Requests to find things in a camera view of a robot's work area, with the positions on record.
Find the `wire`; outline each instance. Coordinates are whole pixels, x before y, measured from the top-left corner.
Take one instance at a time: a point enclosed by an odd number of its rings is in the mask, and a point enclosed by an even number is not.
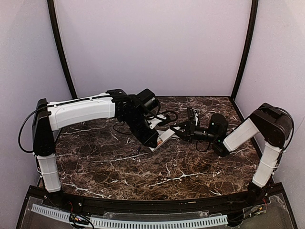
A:
[[[209,142],[209,144],[208,144],[208,146],[207,146],[207,148],[206,148],[205,150],[200,150],[200,149],[198,149],[198,143],[199,143],[199,142],[201,142],[201,141],[198,140],[198,141],[196,142],[196,150],[199,151],[199,152],[207,152],[208,149],[210,148],[211,143]]]
[[[267,210],[267,203],[266,203],[266,200],[263,198],[262,199],[263,200],[263,202],[265,203],[265,207],[266,207],[266,210]]]
[[[175,111],[164,111],[164,112],[161,112],[160,114],[162,114],[162,115],[164,115],[164,114],[174,114],[175,118],[174,119],[170,119],[170,121],[169,121],[170,123],[174,122],[174,121],[177,121],[178,118],[179,118],[177,112],[175,112]]]
[[[123,126],[123,125],[125,125],[125,122],[123,122],[121,125],[115,124],[115,125],[113,125],[112,128],[113,128],[116,132],[118,132],[118,133],[120,133],[120,134],[122,134],[122,135],[132,135],[132,133],[125,133],[125,132],[122,132],[122,131],[119,131],[119,130],[115,129],[116,126]]]
[[[48,198],[49,202],[50,202],[52,205],[54,205],[54,207],[56,207],[56,208],[58,208],[58,209],[60,209],[60,210],[62,210],[62,211],[68,212],[68,213],[70,213],[70,214],[75,214],[76,216],[79,216],[79,217],[83,218],[86,222],[88,222],[88,223],[92,226],[92,229],[94,229],[93,223],[91,223],[91,221],[90,221],[86,216],[83,216],[83,215],[81,215],[81,214],[76,214],[76,213],[73,213],[72,211],[68,211],[68,210],[65,210],[65,209],[62,209],[62,208],[58,207],[56,204],[54,204],[54,203],[52,202],[52,200],[50,199],[50,197],[48,196],[47,193],[46,193],[46,197]]]
[[[244,214],[246,214],[247,212],[251,211],[252,208],[253,208],[254,206],[255,206],[255,205],[251,206],[248,210],[246,210],[245,212],[243,212],[243,213],[240,214],[239,216],[237,216],[237,217],[231,219],[229,222],[230,222],[230,223],[236,223],[236,222],[241,222],[241,221],[245,220],[245,218],[243,218],[243,219],[241,219],[241,220],[239,220],[239,221],[234,221],[235,219],[238,219],[238,218],[240,218],[241,216],[243,216]]]

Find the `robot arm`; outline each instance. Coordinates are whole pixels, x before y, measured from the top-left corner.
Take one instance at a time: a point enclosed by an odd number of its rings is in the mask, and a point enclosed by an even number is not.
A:
[[[38,101],[32,132],[33,149],[41,169],[45,187],[49,192],[60,191],[61,185],[55,161],[53,131],[75,123],[99,118],[117,118],[125,122],[133,135],[148,147],[157,147],[156,125],[168,120],[163,115],[148,118],[151,110],[160,107],[158,99],[149,89],[137,95],[127,95],[123,90],[111,90],[96,96],[65,102]]]
[[[226,137],[223,144],[216,142],[213,149],[218,154],[226,155],[257,133],[261,133],[266,143],[252,182],[263,188],[272,176],[274,169],[278,167],[278,162],[292,130],[293,121],[287,113],[265,103]]]
[[[258,169],[248,186],[248,203],[263,192],[273,172],[279,166],[286,142],[293,132],[293,120],[283,109],[263,104],[256,109],[229,136],[226,136],[228,122],[221,114],[213,114],[208,128],[200,127],[196,115],[188,108],[189,121],[172,125],[175,134],[185,141],[202,140],[213,144],[212,149],[219,156],[226,156],[250,138],[261,133],[266,141]]]

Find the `brown marble surface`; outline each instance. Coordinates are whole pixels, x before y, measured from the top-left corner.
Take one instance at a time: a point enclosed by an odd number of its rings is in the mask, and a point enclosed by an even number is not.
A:
[[[214,113],[223,114],[229,130],[240,123],[227,97],[160,97],[161,111],[174,110],[186,121],[186,108],[199,111],[207,126]],[[196,151],[194,143],[170,139],[155,152],[132,135],[113,130],[115,119],[93,120],[65,127],[60,135],[57,165],[66,193],[90,197],[163,200],[212,197],[245,191],[259,163],[251,142],[227,157],[211,149]]]

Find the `black cable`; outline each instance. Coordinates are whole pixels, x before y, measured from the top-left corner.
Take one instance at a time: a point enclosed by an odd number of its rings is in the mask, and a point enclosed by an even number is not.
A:
[[[174,119],[170,119],[170,122],[175,122],[178,120],[179,116],[177,114],[177,112],[175,111],[163,111],[160,113],[161,115],[164,115],[164,114],[174,114],[175,115],[175,118]]]
[[[112,128],[113,128],[116,132],[118,132],[118,133],[120,133],[120,134],[122,134],[122,135],[132,135],[131,132],[130,132],[130,133],[125,133],[125,132],[119,131],[118,129],[115,129],[116,126],[123,126],[123,125],[125,125],[125,122],[123,122],[121,125],[115,124],[115,125],[113,125]]]
[[[200,150],[200,149],[198,149],[198,142],[200,142],[199,140],[196,142],[196,150],[197,151],[199,151],[199,152],[207,152],[208,151],[208,149],[210,148],[210,145],[211,145],[211,143],[209,142],[209,144],[208,144],[208,146],[206,147],[206,149],[205,150]]]
[[[56,208],[58,208],[58,209],[60,209],[60,210],[62,210],[62,211],[68,212],[68,213],[70,213],[70,214],[75,214],[76,216],[79,216],[79,217],[83,218],[86,222],[88,222],[88,223],[92,226],[92,229],[94,229],[93,223],[91,223],[91,221],[90,221],[86,216],[83,216],[83,215],[78,214],[78,213],[71,212],[71,211],[69,211],[69,210],[62,209],[62,208],[58,207],[56,204],[54,204],[54,203],[51,201],[51,199],[50,199],[50,197],[48,196],[48,194],[46,194],[46,197],[48,198],[49,202],[50,202],[52,205],[54,205],[54,207],[56,207]]]
[[[246,214],[247,212],[251,211],[253,207],[255,207],[255,205],[251,206],[248,210],[246,210],[245,212],[243,212],[243,213],[240,214],[239,216],[237,216],[237,217],[235,217],[235,218],[229,220],[228,222],[229,222],[229,223],[235,223],[235,222],[243,221],[243,219],[241,219],[241,220],[239,220],[239,221],[234,221],[234,220],[240,218],[241,216],[243,216],[243,215]]]

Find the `white wall panel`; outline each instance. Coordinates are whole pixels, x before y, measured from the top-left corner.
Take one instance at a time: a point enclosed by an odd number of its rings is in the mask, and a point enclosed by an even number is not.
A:
[[[237,105],[248,116],[262,103],[291,113],[299,128],[305,116],[305,2],[259,1],[254,36],[237,95]],[[284,154],[275,174],[291,201],[299,228],[304,228],[304,125]],[[260,146],[263,139],[258,138]]]
[[[250,0],[56,0],[78,96],[230,95]]]

